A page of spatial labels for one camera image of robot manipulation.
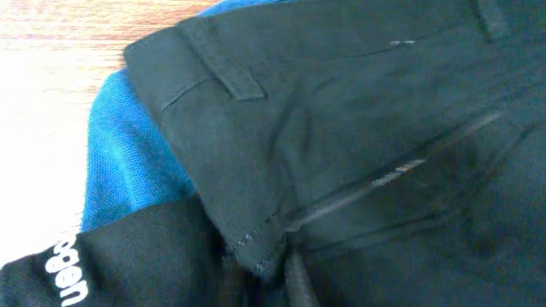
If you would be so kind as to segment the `black shorts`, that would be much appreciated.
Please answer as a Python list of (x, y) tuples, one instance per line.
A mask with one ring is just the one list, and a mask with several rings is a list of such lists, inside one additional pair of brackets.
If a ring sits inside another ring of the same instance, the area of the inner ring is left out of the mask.
[(224, 304), (544, 305), (544, 2), (259, 5), (124, 58)]

